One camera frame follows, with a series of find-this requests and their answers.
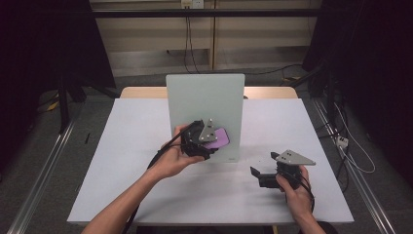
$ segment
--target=purple pad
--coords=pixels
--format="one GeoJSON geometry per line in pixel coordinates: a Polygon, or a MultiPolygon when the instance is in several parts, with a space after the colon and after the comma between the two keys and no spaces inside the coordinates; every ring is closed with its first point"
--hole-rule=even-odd
{"type": "Polygon", "coordinates": [[[218,140],[204,144],[205,148],[207,149],[220,148],[230,143],[230,139],[228,139],[228,135],[225,129],[220,128],[220,129],[215,130],[215,135],[218,138],[218,140]]]}

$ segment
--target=white cable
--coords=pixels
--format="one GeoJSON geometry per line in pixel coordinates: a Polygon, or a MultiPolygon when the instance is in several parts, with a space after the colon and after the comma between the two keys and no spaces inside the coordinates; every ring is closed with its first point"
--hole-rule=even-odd
{"type": "Polygon", "coordinates": [[[350,133],[350,130],[349,130],[349,128],[347,127],[346,121],[344,120],[344,117],[343,117],[343,115],[341,114],[340,108],[337,106],[337,104],[336,104],[335,102],[334,102],[334,105],[335,105],[335,107],[337,108],[338,113],[340,114],[341,120],[343,120],[343,124],[344,124],[344,127],[345,127],[346,130],[347,130],[347,133],[349,133],[350,137],[355,141],[355,143],[358,145],[358,147],[364,152],[364,154],[365,154],[365,156],[367,156],[368,160],[370,160],[371,165],[373,165],[373,170],[367,171],[367,170],[364,170],[364,169],[360,168],[360,167],[356,164],[355,161],[353,161],[352,159],[349,158],[349,156],[347,156],[347,154],[344,152],[344,150],[343,150],[343,148],[341,148],[341,146],[338,146],[338,147],[340,147],[340,148],[342,149],[344,156],[345,156],[345,157],[349,160],[349,162],[350,162],[351,164],[353,164],[353,166],[355,166],[359,171],[364,172],[364,173],[367,173],[367,174],[372,174],[372,173],[374,173],[374,172],[376,171],[376,165],[374,165],[374,162],[373,162],[373,160],[371,159],[371,157],[370,157],[370,156],[368,155],[368,153],[361,147],[361,145],[357,142],[357,140],[353,137],[352,133],[350,133]]]}

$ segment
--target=white table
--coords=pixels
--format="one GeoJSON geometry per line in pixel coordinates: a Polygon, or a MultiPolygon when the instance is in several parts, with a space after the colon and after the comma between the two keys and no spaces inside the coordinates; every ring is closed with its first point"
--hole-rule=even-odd
{"type": "MultiPolygon", "coordinates": [[[[69,222],[86,224],[146,170],[170,139],[166,99],[115,101],[69,222]]],[[[352,222],[349,207],[319,144],[301,99],[244,101],[241,160],[192,165],[158,183],[142,202],[139,225],[268,225],[291,223],[284,195],[260,188],[249,172],[274,173],[270,152],[294,150],[317,162],[308,167],[315,217],[352,222]]]]}

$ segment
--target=electrical outlet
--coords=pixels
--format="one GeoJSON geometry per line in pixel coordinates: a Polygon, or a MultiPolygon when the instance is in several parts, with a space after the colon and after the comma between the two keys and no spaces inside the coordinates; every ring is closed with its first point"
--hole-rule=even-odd
{"type": "Polygon", "coordinates": [[[203,9],[204,0],[192,0],[192,9],[203,9]]]}
{"type": "Polygon", "coordinates": [[[338,136],[336,139],[337,146],[341,146],[342,148],[347,148],[349,145],[349,140],[345,137],[338,136]]]}
{"type": "Polygon", "coordinates": [[[181,0],[182,9],[192,9],[192,0],[181,0]]]}

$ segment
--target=hand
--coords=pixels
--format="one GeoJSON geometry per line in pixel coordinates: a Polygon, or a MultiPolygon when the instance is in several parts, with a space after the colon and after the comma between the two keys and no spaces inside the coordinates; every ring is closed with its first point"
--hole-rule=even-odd
{"type": "MultiPolygon", "coordinates": [[[[184,129],[186,125],[176,126],[173,135],[176,136],[184,129]]],[[[182,154],[180,149],[180,137],[173,142],[170,149],[167,150],[159,160],[148,171],[153,172],[158,179],[178,175],[187,166],[204,161],[202,156],[188,157],[182,154]]]]}
{"type": "MultiPolygon", "coordinates": [[[[307,184],[307,181],[310,182],[307,169],[304,166],[300,166],[300,171],[303,176],[301,181],[304,184],[307,184]]],[[[292,189],[289,182],[282,175],[277,175],[276,179],[282,188],[282,192],[285,192],[286,194],[287,204],[293,218],[296,221],[299,221],[302,218],[313,216],[311,211],[312,201],[307,190],[303,186],[299,186],[295,190],[292,189]]]]}

